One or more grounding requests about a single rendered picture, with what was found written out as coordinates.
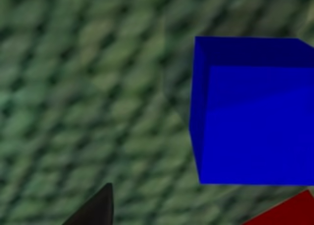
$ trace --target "cube's top face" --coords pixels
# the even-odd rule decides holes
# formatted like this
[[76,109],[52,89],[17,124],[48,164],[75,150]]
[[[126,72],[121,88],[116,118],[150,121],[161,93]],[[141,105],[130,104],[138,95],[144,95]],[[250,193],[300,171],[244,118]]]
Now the cube's top face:
[[198,36],[210,65],[314,67],[314,49],[298,38]]

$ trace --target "cube's front face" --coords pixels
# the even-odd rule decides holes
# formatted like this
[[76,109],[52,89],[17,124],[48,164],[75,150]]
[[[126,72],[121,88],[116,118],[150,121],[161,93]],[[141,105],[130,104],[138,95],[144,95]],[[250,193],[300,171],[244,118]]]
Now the cube's front face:
[[201,183],[314,185],[314,69],[204,68]]

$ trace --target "black triangular shape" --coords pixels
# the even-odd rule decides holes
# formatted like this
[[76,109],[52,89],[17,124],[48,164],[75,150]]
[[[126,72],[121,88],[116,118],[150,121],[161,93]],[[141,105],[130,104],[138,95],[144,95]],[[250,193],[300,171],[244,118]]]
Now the black triangular shape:
[[107,183],[63,225],[113,225],[113,187]]

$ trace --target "woven fabric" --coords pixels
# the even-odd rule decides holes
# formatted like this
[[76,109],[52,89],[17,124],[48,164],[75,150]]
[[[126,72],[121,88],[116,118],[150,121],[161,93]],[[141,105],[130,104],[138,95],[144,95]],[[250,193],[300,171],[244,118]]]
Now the woven fabric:
[[309,3],[0,0],[0,224],[60,225],[106,182],[128,225],[239,225],[301,191],[199,185],[187,120],[194,36],[296,36]]

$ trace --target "blue box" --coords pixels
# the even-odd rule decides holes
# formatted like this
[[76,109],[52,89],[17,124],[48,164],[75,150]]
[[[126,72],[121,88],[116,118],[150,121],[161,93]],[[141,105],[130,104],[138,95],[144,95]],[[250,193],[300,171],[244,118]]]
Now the blue box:
[[196,37],[189,130],[202,184],[314,185],[314,49]]

